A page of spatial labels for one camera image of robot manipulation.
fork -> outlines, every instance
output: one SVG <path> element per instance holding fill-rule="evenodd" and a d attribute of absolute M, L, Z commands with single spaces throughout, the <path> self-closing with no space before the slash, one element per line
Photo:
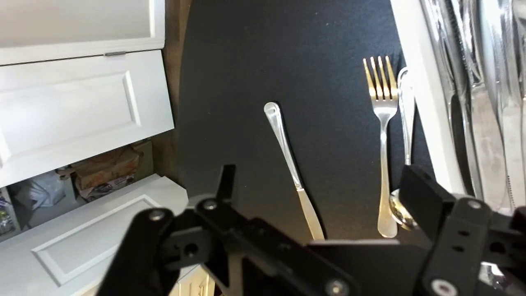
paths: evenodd
<path fill-rule="evenodd" d="M 375 57 L 370 57 L 374 77 L 369 70 L 367 59 L 364 59 L 364 69 L 369 85 L 369 95 L 372 97 L 374 112 L 380 120 L 380 205 L 377 228 L 382 237 L 393 238 L 398 233 L 397 220 L 390 209 L 390 172 L 388 172 L 388 125 L 398 110 L 398 87 L 392 67 L 392 61 L 385 56 L 387 70 L 383 61 L 379 56 L 379 69 Z"/>

black surface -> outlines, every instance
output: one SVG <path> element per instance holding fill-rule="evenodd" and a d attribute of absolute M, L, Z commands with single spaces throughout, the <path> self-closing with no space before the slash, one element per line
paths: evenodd
<path fill-rule="evenodd" d="M 329 238 L 379 237 L 380 126 L 362 66 L 377 54 L 402 56 L 388 0 L 194 0 L 178 113 L 189 195 L 216 192 L 222 164 L 237 164 L 234 205 L 308 238 L 263 115 L 265 102 L 277 100 Z M 400 116 L 390 136 L 397 187 Z M 415 164 L 431 172 L 420 123 L 415 141 Z"/>

fork tines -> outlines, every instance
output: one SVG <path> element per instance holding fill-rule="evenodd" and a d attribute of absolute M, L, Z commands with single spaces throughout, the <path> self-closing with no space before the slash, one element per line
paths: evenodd
<path fill-rule="evenodd" d="M 372 66 L 372 72 L 374 77 L 369 70 L 369 62 L 367 59 L 364 59 L 364 69 L 365 69 L 365 77 L 367 77 L 367 85 L 369 85 L 369 95 L 374 100 L 390 100 L 390 98 L 397 98 L 398 97 L 398 87 L 397 87 L 397 79 L 393 74 L 393 67 L 392 67 L 392 61 L 388 56 L 385 56 L 385 64 L 387 64 L 387 70 L 383 69 L 383 59 L 379 56 L 379 69 L 380 69 L 380 75 L 379 75 L 379 69 L 377 69 L 377 62 L 375 57 L 369 57 L 370 59 L 370 66 Z"/>

cabinet door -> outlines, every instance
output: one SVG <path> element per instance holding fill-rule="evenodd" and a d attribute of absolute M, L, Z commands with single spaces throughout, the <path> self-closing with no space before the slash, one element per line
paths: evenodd
<path fill-rule="evenodd" d="M 165 0 L 2 0 L 0 64 L 165 46 Z"/>
<path fill-rule="evenodd" d="M 160 51 L 0 67 L 0 187 L 173 126 Z"/>
<path fill-rule="evenodd" d="M 104 278 L 135 214 L 168 207 L 181 214 L 183 187 L 147 177 L 0 243 L 4 296 L 86 294 Z"/>

bolt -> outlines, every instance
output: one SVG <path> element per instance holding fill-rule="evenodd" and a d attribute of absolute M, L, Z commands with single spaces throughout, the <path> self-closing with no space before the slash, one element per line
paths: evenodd
<path fill-rule="evenodd" d="M 431 288 L 438 296 L 457 296 L 459 294 L 457 288 L 452 283 L 441 279 L 441 278 L 433 279 Z"/>
<path fill-rule="evenodd" d="M 206 210 L 216 210 L 217 209 L 217 202 L 216 200 L 206 200 L 203 207 Z"/>
<path fill-rule="evenodd" d="M 326 289 L 328 289 L 329 296 L 347 296 L 349 294 L 347 284 L 341 279 L 329 281 Z"/>
<path fill-rule="evenodd" d="M 479 200 L 469 200 L 467 204 L 469 204 L 471 207 L 474 207 L 474 209 L 480 209 L 480 207 L 482 207 Z"/>
<path fill-rule="evenodd" d="M 162 220 L 165 217 L 165 210 L 152 210 L 150 220 Z"/>

